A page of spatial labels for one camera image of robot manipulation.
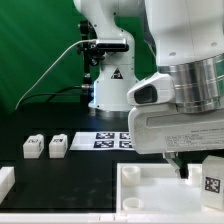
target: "small white block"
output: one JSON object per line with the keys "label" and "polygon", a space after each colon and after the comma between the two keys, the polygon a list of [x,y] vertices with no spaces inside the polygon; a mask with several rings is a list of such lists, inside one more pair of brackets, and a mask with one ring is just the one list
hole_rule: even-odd
{"label": "small white block", "polygon": [[202,165],[202,205],[224,210],[224,159],[208,156]]}
{"label": "small white block", "polygon": [[64,158],[68,148],[67,135],[55,135],[49,145],[50,158]]}
{"label": "small white block", "polygon": [[0,170],[0,204],[15,183],[14,167],[3,167]]}
{"label": "small white block", "polygon": [[44,149],[44,136],[30,136],[23,144],[23,153],[25,159],[38,159]]}

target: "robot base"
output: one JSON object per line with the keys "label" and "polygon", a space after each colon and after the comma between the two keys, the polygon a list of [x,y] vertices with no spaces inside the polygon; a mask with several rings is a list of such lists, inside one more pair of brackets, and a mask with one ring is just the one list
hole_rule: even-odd
{"label": "robot base", "polygon": [[130,111],[106,111],[89,107],[90,114],[106,118],[127,118]]}

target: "warning label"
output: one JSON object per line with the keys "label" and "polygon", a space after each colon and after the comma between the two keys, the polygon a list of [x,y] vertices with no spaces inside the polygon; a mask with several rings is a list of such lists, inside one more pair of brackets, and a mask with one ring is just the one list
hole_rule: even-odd
{"label": "warning label", "polygon": [[165,136],[168,148],[224,145],[224,129],[194,130],[189,134]]}
{"label": "warning label", "polygon": [[112,75],[111,79],[123,79],[120,70],[117,68]]}

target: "black cable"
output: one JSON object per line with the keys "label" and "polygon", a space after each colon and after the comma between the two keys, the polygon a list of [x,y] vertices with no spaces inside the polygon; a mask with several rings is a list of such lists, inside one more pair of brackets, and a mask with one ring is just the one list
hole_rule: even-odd
{"label": "black cable", "polygon": [[32,96],[28,96],[26,98],[24,98],[23,100],[20,101],[20,103],[18,104],[18,108],[27,100],[34,98],[34,97],[39,97],[39,96],[80,96],[80,94],[62,94],[62,93],[40,93],[40,94],[35,94]]}
{"label": "black cable", "polygon": [[[73,90],[73,89],[82,89],[81,86],[70,86],[70,87],[66,87],[66,88],[63,88],[63,89],[60,89],[58,90],[55,94],[57,93],[64,93],[64,92],[67,92],[69,90]],[[46,101],[45,103],[49,103],[51,100],[53,100],[57,95],[52,95],[50,96]]]}

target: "white cylinder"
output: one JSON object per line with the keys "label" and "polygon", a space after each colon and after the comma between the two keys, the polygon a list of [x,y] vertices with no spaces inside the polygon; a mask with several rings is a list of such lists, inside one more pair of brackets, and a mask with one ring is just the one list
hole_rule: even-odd
{"label": "white cylinder", "polygon": [[127,198],[123,201],[123,209],[125,211],[139,211],[144,209],[145,204],[139,198]]}
{"label": "white cylinder", "polygon": [[122,184],[124,186],[137,186],[141,179],[141,169],[138,166],[125,166],[122,168]]}

